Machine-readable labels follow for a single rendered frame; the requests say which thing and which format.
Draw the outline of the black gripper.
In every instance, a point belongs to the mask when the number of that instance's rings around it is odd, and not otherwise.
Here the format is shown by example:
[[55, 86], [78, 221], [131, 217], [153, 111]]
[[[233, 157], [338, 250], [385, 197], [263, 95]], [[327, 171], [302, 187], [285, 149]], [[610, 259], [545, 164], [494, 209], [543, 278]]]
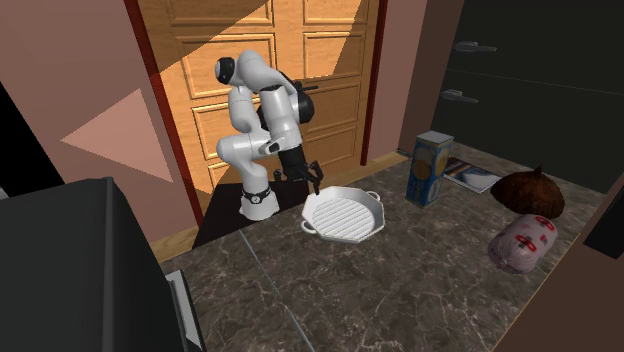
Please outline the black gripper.
[[280, 151], [279, 159], [282, 170], [276, 169], [273, 172], [276, 182], [307, 179], [312, 184], [314, 193], [320, 194], [324, 174], [317, 161], [307, 164], [302, 146]]

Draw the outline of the white grill pan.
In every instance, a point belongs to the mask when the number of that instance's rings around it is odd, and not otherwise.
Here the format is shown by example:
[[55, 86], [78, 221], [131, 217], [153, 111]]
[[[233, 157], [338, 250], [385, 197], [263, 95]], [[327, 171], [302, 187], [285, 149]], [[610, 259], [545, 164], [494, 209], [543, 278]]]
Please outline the white grill pan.
[[330, 186], [310, 194], [301, 229], [328, 241], [357, 244], [385, 227], [381, 197], [374, 191]]

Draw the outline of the black robot stand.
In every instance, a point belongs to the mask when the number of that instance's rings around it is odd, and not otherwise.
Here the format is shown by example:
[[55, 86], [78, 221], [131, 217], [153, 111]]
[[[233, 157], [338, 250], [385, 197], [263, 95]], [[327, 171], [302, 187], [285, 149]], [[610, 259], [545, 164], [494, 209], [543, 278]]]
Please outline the black robot stand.
[[[279, 203], [278, 212], [289, 210], [305, 202], [309, 194], [307, 181], [270, 181]], [[239, 213], [242, 184], [219, 184], [213, 193], [192, 248], [217, 240], [253, 223]]]

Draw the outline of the blue and yellow box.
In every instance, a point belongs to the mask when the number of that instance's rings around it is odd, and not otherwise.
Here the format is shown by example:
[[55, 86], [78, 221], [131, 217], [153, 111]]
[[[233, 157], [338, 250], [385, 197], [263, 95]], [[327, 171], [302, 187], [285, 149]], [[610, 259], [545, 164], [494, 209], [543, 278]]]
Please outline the blue and yellow box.
[[427, 208], [439, 197], [454, 137], [427, 131], [416, 137], [406, 199]]

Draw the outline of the wooden panel door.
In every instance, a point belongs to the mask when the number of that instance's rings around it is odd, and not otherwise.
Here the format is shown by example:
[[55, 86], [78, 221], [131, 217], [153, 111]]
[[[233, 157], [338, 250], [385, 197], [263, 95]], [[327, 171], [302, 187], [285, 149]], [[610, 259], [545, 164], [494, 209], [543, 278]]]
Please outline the wooden panel door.
[[229, 89], [214, 73], [220, 57], [251, 49], [310, 87], [303, 148], [326, 184], [365, 164], [382, 1], [125, 0], [196, 222], [218, 184], [240, 179], [216, 152], [234, 131]]

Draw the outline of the flat book with white cover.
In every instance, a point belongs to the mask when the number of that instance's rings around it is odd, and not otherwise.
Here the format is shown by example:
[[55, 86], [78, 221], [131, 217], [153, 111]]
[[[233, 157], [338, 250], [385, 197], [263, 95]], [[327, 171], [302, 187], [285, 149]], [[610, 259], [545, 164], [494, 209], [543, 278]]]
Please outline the flat book with white cover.
[[501, 177], [461, 159], [450, 157], [444, 177], [478, 194], [489, 190]]

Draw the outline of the brown round loaf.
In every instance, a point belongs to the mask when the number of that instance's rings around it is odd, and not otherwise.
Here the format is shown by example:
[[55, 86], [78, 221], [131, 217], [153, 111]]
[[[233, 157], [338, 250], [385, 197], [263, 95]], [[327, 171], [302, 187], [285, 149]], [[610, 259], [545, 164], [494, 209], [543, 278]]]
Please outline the brown round loaf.
[[562, 215], [565, 207], [560, 188], [542, 172], [541, 165], [531, 171], [514, 172], [502, 177], [491, 187], [490, 193], [504, 207], [517, 214], [555, 219]]

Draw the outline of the pink wrapped sausage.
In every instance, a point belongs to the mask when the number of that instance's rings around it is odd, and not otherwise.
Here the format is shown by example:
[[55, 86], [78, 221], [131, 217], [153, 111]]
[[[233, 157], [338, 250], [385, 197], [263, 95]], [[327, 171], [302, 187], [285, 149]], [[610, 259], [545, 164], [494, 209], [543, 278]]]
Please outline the pink wrapped sausage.
[[514, 219], [488, 244], [496, 268], [511, 274], [531, 272], [553, 246], [558, 231], [547, 218], [525, 214]]

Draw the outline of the black appliance with grey edge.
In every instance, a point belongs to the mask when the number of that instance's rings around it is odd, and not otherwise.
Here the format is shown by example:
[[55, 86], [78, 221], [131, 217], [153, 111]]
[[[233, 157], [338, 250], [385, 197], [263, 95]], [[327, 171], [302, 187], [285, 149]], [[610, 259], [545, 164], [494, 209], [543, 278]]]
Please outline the black appliance with grey edge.
[[207, 352], [110, 177], [0, 201], [0, 352]]

